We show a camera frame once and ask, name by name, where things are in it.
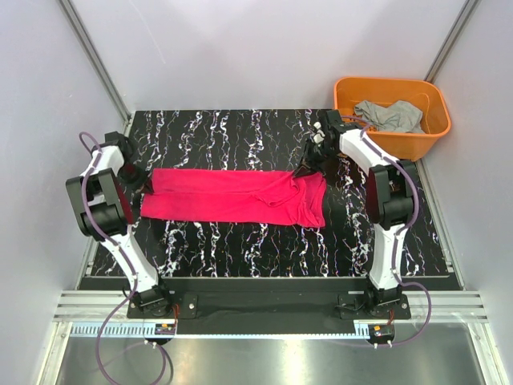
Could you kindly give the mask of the pink t shirt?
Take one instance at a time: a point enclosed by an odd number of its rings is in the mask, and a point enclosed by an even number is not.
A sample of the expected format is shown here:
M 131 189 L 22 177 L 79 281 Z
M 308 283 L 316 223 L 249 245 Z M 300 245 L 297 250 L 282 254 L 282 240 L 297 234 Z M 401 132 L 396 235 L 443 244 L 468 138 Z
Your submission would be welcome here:
M 157 168 L 140 216 L 164 221 L 323 228 L 325 179 L 287 171 Z

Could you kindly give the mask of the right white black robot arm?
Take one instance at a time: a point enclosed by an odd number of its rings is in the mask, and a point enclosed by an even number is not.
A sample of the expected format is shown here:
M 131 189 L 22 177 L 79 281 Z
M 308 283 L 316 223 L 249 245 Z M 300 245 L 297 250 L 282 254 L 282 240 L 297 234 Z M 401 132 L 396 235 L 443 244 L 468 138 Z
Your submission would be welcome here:
M 366 174 L 366 214 L 374 225 L 374 257 L 367 287 L 355 310 L 381 318 L 400 303 L 404 240 L 419 213 L 415 166 L 379 148 L 356 124 L 314 124 L 294 171 L 295 178 L 322 171 L 323 164 L 340 154 L 348 156 Z

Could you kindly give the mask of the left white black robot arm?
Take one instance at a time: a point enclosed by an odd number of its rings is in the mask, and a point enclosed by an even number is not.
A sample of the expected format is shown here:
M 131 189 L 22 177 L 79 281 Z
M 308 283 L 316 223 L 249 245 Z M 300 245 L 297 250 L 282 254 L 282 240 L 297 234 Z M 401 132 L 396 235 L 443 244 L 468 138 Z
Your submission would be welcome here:
M 123 182 L 153 193 L 148 174 L 129 161 L 126 149 L 101 144 L 92 150 L 85 171 L 66 181 L 66 190 L 80 231 L 106 249 L 125 274 L 130 305 L 162 318 L 172 311 L 172 294 L 135 239 L 135 220 Z

